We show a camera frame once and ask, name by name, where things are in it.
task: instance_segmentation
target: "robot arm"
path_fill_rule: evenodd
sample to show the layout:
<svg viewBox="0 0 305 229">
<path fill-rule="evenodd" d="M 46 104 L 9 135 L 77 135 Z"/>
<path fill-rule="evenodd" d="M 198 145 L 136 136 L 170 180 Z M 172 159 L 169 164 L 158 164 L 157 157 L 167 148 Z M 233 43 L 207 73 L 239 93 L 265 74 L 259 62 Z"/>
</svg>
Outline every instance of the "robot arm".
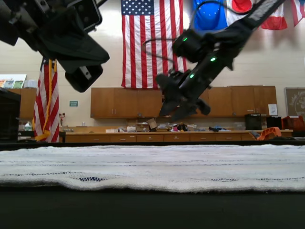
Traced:
<svg viewBox="0 0 305 229">
<path fill-rule="evenodd" d="M 210 107 L 199 96 L 210 88 L 210 83 L 228 67 L 233 70 L 233 60 L 243 49 L 252 33 L 285 0 L 260 0 L 242 19 L 234 22 L 225 30 L 207 33 L 203 37 L 192 29 L 185 30 L 173 44 L 173 52 L 186 58 L 197 66 L 185 73 L 173 72 L 169 77 L 157 76 L 157 82 L 163 91 L 165 101 L 160 116 L 172 115 L 177 121 L 189 115 L 201 113 L 208 115 Z"/>
<path fill-rule="evenodd" d="M 107 0 L 0 0 L 0 40 L 22 38 L 43 57 L 59 62 L 72 87 L 85 92 L 103 72 L 108 53 L 88 33 L 102 22 Z"/>
</svg>

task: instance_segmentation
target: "green sign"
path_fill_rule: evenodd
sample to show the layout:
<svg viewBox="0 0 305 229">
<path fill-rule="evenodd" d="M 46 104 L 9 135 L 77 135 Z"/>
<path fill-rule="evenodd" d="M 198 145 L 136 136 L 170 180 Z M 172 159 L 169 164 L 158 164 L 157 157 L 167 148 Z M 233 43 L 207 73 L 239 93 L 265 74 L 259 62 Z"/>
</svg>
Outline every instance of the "green sign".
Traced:
<svg viewBox="0 0 305 229">
<path fill-rule="evenodd" d="M 70 101 L 70 106 L 78 107 L 78 101 Z"/>
</svg>

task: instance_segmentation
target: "beige wall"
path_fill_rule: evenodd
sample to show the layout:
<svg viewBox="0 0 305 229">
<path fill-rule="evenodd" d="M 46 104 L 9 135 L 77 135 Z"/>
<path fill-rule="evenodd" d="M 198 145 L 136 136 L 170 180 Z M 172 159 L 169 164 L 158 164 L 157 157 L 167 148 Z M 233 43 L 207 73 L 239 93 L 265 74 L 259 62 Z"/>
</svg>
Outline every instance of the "beige wall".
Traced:
<svg viewBox="0 0 305 229">
<path fill-rule="evenodd" d="M 185 1 L 185 27 L 190 12 L 190 1 Z M 94 87 L 120 87 L 122 80 L 122 31 L 120 1 L 112 0 L 101 8 L 103 23 L 92 37 L 104 47 L 111 59 L 103 65 L 104 73 Z M 225 69 L 212 85 L 275 85 L 279 114 L 286 115 L 285 87 L 305 87 L 305 20 L 293 27 L 290 1 L 285 2 L 288 29 L 284 31 L 258 30 L 251 37 L 243 52 L 235 59 L 234 71 Z M 0 42 L 0 74 L 25 73 L 28 79 L 38 79 L 41 55 L 33 52 L 24 41 L 16 47 Z M 90 118 L 90 93 L 78 93 L 59 70 L 60 112 L 66 113 L 66 125 L 125 125 L 125 120 L 99 120 Z M 79 107 L 69 107 L 69 100 L 78 100 Z M 218 119 L 201 122 L 202 125 L 222 124 L 228 126 L 232 119 Z"/>
</svg>

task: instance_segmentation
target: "bulletin board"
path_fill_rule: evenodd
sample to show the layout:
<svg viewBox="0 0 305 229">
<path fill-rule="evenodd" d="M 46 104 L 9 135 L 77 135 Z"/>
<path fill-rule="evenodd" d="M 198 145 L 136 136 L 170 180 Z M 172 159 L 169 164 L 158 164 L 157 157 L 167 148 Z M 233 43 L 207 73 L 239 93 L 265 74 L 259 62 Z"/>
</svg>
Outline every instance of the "bulletin board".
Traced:
<svg viewBox="0 0 305 229">
<path fill-rule="evenodd" d="M 285 88 L 286 109 L 288 116 L 305 117 L 305 88 Z"/>
<path fill-rule="evenodd" d="M 0 87 L 22 88 L 26 77 L 26 74 L 0 74 Z"/>
</svg>

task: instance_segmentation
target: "red and white flag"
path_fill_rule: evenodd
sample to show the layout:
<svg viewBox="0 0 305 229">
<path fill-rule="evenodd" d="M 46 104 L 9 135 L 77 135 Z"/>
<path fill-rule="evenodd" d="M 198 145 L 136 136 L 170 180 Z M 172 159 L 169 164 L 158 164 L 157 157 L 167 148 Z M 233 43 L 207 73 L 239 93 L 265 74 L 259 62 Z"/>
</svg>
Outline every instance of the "red and white flag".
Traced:
<svg viewBox="0 0 305 229">
<path fill-rule="evenodd" d="M 158 88 L 157 74 L 168 73 L 173 63 L 142 52 L 142 44 L 154 38 L 177 38 L 183 32 L 183 0 L 121 0 L 123 32 L 123 80 L 125 88 Z M 173 59 L 177 70 L 186 61 L 172 51 L 172 41 L 146 44 L 154 55 Z"/>
<path fill-rule="evenodd" d="M 296 26 L 302 18 L 305 18 L 304 0 L 291 0 L 291 9 L 294 26 Z"/>
<path fill-rule="evenodd" d="M 34 106 L 35 139 L 59 142 L 59 122 L 57 62 L 43 58 Z"/>
<path fill-rule="evenodd" d="M 280 5 L 277 10 L 271 14 L 262 24 L 262 29 L 265 30 L 284 30 L 287 28 L 287 23 L 284 17 L 284 5 Z"/>
<path fill-rule="evenodd" d="M 254 3 L 254 0 L 226 0 L 226 5 L 228 8 L 234 10 L 238 13 L 245 13 L 249 11 L 252 8 L 252 4 Z M 233 13 L 229 10 L 226 11 L 226 20 L 228 26 L 230 26 L 235 21 L 243 18 L 246 15 L 238 15 L 236 13 Z"/>
</svg>

